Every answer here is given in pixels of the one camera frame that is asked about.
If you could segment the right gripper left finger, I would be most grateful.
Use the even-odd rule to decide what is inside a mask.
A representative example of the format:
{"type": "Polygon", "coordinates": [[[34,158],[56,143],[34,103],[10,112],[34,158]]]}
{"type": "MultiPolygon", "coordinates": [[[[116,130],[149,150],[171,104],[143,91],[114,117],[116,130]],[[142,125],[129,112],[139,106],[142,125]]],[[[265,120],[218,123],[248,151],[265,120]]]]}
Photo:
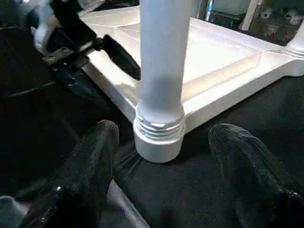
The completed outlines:
{"type": "Polygon", "coordinates": [[[42,187],[20,227],[99,227],[118,146],[115,123],[102,120],[91,127],[42,187]]]}

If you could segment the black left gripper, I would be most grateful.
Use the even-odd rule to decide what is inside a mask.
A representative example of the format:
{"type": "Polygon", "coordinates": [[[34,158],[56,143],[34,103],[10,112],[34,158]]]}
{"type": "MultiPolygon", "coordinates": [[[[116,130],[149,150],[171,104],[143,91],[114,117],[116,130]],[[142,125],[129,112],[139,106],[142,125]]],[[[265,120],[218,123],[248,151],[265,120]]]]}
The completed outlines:
{"type": "MultiPolygon", "coordinates": [[[[122,71],[135,80],[141,79],[141,67],[125,48],[109,35],[99,38],[81,17],[95,10],[101,0],[49,0],[47,7],[55,20],[47,47],[51,52],[45,57],[49,66],[85,57],[94,50],[102,50],[122,71]]],[[[98,86],[80,68],[53,68],[53,79],[73,95],[92,101],[106,103],[106,97],[98,86]]]]}

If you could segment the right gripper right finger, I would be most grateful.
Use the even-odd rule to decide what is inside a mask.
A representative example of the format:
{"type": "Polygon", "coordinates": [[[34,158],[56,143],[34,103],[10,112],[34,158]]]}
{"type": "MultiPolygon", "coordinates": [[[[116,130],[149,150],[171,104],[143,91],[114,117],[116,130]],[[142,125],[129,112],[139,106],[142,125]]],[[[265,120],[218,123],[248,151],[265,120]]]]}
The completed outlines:
{"type": "Polygon", "coordinates": [[[265,144],[228,123],[214,125],[209,147],[243,228],[302,228],[304,187],[265,144]]]}

